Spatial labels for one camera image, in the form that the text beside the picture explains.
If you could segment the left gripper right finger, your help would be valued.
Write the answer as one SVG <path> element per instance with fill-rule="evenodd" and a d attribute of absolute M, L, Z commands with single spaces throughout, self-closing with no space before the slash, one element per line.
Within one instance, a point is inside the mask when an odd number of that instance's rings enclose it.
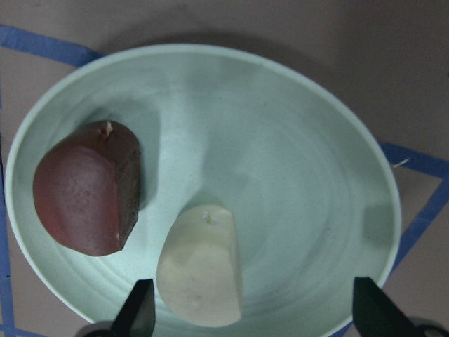
<path fill-rule="evenodd" d="M 355 277 L 352 316 L 361 336 L 414 336 L 413 323 L 369 277 Z"/>

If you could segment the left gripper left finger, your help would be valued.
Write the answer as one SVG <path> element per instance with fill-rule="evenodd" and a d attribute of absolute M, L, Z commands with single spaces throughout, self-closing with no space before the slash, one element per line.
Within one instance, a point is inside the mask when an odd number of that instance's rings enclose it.
<path fill-rule="evenodd" d="M 155 323 L 153 280 L 137 280 L 111 326 L 112 333 L 119 337 L 150 337 L 154 333 Z"/>

